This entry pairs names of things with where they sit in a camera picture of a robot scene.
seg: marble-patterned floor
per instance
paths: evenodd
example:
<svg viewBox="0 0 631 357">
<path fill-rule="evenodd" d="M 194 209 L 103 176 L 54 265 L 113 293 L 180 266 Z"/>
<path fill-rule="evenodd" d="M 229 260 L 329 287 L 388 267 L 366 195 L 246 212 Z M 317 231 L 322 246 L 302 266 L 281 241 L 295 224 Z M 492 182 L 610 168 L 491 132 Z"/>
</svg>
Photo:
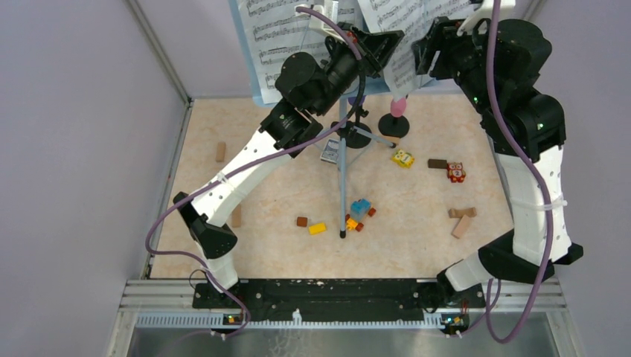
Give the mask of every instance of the marble-patterned floor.
<svg viewBox="0 0 631 357">
<path fill-rule="evenodd" d="M 363 121 L 377 132 L 389 112 L 389 96 L 370 96 Z M 205 184 L 248 142 L 269 109 L 251 99 L 196 100 L 175 181 L 174 196 Z M 338 109 L 318 120 L 328 127 Z M 336 166 L 320 161 L 315 147 L 271 174 L 242 202 L 234 261 L 240 277 L 433 277 L 512 228 L 487 136 L 479 116 L 461 94 L 416 95 L 408 100 L 410 133 L 400 148 L 416 159 L 411 169 L 390 161 L 393 149 L 373 144 L 350 167 L 347 200 L 366 198 L 377 209 L 361 233 L 339 238 Z M 215 162 L 218 141 L 227 143 L 226 162 Z M 349 160 L 359 150 L 349 149 Z M 428 169 L 428 158 L 461 161 L 465 182 L 451 183 L 446 171 Z M 450 208 L 476 207 L 478 215 L 462 239 L 451 236 L 458 223 Z M 310 236 L 295 224 L 324 222 L 328 231 Z M 164 223 L 159 250 L 198 254 L 179 215 Z M 186 257 L 158 256 L 152 277 L 188 277 L 198 264 Z"/>
</svg>

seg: white wall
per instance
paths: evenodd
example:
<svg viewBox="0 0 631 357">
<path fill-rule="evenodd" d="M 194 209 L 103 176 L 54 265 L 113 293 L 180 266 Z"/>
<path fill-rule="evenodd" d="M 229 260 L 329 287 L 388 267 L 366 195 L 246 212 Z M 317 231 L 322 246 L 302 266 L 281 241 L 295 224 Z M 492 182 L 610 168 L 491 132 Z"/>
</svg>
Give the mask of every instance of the white wall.
<svg viewBox="0 0 631 357">
<path fill-rule="evenodd" d="M 138 0 L 191 97 L 250 97 L 234 0 Z"/>
<path fill-rule="evenodd" d="M 631 2 L 547 1 L 534 22 L 552 42 L 536 87 L 566 111 L 563 190 L 585 257 L 557 268 L 588 356 L 631 350 Z"/>
<path fill-rule="evenodd" d="M 183 104 L 126 5 L 0 1 L 0 355 L 102 356 Z"/>
</svg>

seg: yellow toy block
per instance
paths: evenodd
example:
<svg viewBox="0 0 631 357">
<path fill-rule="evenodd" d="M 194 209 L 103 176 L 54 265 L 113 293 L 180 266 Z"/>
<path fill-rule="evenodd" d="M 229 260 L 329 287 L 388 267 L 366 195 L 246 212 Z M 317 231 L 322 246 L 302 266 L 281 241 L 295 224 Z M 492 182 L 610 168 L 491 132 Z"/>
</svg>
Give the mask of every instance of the yellow toy block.
<svg viewBox="0 0 631 357">
<path fill-rule="evenodd" d="M 408 169 L 414 163 L 414 156 L 412 156 L 409 152 L 399 149 L 394 153 L 394 155 L 392 155 L 391 160 L 396 162 L 399 166 Z"/>
<path fill-rule="evenodd" d="M 327 225 L 324 223 L 318 223 L 317 225 L 311 225 L 309 227 L 309 234 L 318 234 L 327 231 Z"/>
<path fill-rule="evenodd" d="M 357 228 L 357 221 L 355 219 L 349 218 L 346 220 L 346 230 L 352 231 Z"/>
</svg>

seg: zip tie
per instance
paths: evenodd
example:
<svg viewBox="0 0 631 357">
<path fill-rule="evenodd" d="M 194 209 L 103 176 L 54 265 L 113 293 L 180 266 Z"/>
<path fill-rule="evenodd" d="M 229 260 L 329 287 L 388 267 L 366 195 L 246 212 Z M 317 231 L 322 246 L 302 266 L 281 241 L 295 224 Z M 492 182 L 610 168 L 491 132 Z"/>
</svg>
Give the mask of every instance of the zip tie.
<svg viewBox="0 0 631 357">
<path fill-rule="evenodd" d="M 531 203 L 520 201 L 513 197 L 510 198 L 510 203 L 512 203 L 515 206 L 520 206 L 524 208 L 529 208 L 531 210 L 540 210 L 540 211 L 554 210 L 556 208 L 565 207 L 568 205 L 568 202 L 565 199 L 563 199 L 563 194 L 559 196 L 558 199 L 555 199 L 549 205 L 533 205 Z"/>
</svg>

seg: brown wooden block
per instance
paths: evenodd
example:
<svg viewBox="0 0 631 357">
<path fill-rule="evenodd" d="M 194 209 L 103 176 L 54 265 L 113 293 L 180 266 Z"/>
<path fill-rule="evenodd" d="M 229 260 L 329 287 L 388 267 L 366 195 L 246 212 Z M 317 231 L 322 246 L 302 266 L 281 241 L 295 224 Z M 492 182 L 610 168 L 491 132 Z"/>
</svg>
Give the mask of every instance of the brown wooden block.
<svg viewBox="0 0 631 357">
<path fill-rule="evenodd" d="M 478 215 L 478 210 L 475 207 L 465 208 L 463 210 L 456 210 L 455 208 L 449 209 L 449 218 L 462 218 L 462 216 L 475 217 Z"/>
<path fill-rule="evenodd" d="M 298 227 L 307 227 L 308 219 L 306 217 L 298 217 L 296 219 L 296 225 Z"/>
<path fill-rule="evenodd" d="M 382 136 L 382 138 L 386 139 L 387 141 L 392 141 L 396 145 L 399 145 L 399 142 L 401 142 L 401 138 L 395 138 L 394 136 Z"/>
<path fill-rule="evenodd" d="M 427 167 L 430 169 L 443 169 L 447 170 L 447 160 L 440 160 L 437 158 L 430 158 L 427 161 Z"/>
<path fill-rule="evenodd" d="M 216 162 L 223 162 L 225 160 L 225 142 L 220 141 L 217 143 L 217 156 L 215 156 Z"/>
<path fill-rule="evenodd" d="M 464 236 L 464 234 L 467 232 L 467 229 L 469 229 L 469 226 L 471 226 L 472 221 L 473 219 L 471 219 L 471 217 L 466 215 L 462 216 L 458 224 L 455 225 L 455 228 L 452 231 L 452 235 L 458 239 L 462 238 L 462 236 Z"/>
<path fill-rule="evenodd" d="M 241 227 L 241 205 L 237 205 L 232 211 L 232 228 Z"/>
</svg>

